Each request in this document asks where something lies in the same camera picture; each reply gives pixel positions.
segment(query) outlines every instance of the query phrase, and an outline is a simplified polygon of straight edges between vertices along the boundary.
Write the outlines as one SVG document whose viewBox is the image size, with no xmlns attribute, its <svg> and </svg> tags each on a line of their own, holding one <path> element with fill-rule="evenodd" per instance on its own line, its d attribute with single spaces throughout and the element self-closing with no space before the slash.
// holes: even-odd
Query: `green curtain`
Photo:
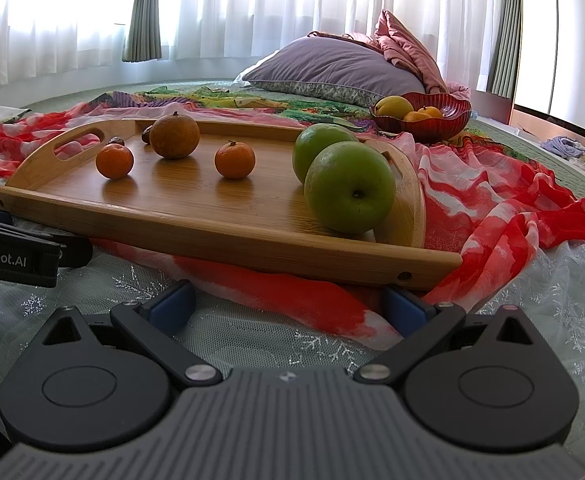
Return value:
<svg viewBox="0 0 585 480">
<path fill-rule="evenodd" d="M 123 61 L 161 59 L 159 0 L 133 0 Z"/>
<path fill-rule="evenodd" d="M 512 99 L 519 65 L 522 0 L 504 0 L 503 9 L 487 90 Z"/>
</svg>

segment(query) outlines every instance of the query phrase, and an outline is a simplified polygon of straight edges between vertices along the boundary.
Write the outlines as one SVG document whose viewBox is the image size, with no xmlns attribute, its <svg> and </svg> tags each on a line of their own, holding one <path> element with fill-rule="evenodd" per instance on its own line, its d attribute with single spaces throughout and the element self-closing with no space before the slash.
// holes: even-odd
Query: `pillow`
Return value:
<svg viewBox="0 0 585 480">
<path fill-rule="evenodd" d="M 264 90 L 362 107 L 388 95 L 425 93 L 415 75 L 370 48 L 334 38 L 300 38 L 262 60 L 243 79 Z"/>
</svg>

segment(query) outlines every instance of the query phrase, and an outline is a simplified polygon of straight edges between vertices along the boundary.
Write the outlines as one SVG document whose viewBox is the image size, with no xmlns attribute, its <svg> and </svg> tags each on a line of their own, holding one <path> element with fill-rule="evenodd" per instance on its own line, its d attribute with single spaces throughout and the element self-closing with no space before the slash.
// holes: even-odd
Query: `green fruit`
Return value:
<svg viewBox="0 0 585 480">
<path fill-rule="evenodd" d="M 375 105 L 375 115 L 389 115 L 399 120 L 403 120 L 408 112 L 414 111 L 412 104 L 400 95 L 389 95 Z"/>
<path fill-rule="evenodd" d="M 299 182 L 304 183 L 308 168 L 321 150 L 327 148 L 330 144 L 342 142 L 343 140 L 358 142 L 352 132 L 337 124 L 319 123 L 307 127 L 297 137 L 295 148 L 292 150 L 292 168 L 295 170 L 295 175 L 297 175 Z"/>
<path fill-rule="evenodd" d="M 391 211 L 395 177 L 381 153 L 359 142 L 338 142 L 317 155 L 303 193 L 311 211 L 326 227 L 361 234 Z"/>
</svg>

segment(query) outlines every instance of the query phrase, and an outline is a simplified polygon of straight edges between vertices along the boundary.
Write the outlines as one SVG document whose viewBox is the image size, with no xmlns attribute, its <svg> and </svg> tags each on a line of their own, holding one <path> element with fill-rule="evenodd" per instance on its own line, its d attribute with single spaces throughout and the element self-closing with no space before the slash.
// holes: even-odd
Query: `yellow fruit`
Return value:
<svg viewBox="0 0 585 480">
<path fill-rule="evenodd" d="M 421 112 L 408 112 L 404 117 L 404 120 L 409 123 L 414 123 L 415 121 L 423 121 L 424 119 L 432 119 L 432 117 L 428 114 L 423 114 Z"/>
<path fill-rule="evenodd" d="M 439 108 L 435 108 L 434 106 L 424 106 L 423 108 L 420 108 L 418 110 L 418 112 L 420 114 L 426 114 L 428 116 L 437 118 L 437 119 L 443 119 L 444 116 L 442 115 L 442 113 L 439 111 Z"/>
<path fill-rule="evenodd" d="M 389 115 L 402 120 L 407 113 L 413 112 L 412 104 L 400 95 L 384 97 L 375 105 L 375 115 Z"/>
<path fill-rule="evenodd" d="M 199 144 L 199 126 L 187 115 L 163 116 L 150 128 L 150 145 L 164 158 L 183 158 Z"/>
</svg>

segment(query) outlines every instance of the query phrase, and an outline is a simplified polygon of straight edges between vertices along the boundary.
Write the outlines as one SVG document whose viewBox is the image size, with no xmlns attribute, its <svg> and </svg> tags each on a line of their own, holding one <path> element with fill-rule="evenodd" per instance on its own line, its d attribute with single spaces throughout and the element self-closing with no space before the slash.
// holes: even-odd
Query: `fruit bowl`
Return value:
<svg viewBox="0 0 585 480">
<path fill-rule="evenodd" d="M 401 121 L 391 116 L 376 116 L 375 106 L 370 107 L 370 113 L 380 130 L 391 134 L 410 132 L 415 142 L 434 144 L 448 140 L 461 132 L 471 118 L 471 102 L 458 99 L 450 94 L 420 94 L 409 92 L 402 97 L 412 104 L 415 110 L 424 106 L 439 108 L 444 115 L 443 119 L 431 118 L 421 121 Z"/>
</svg>

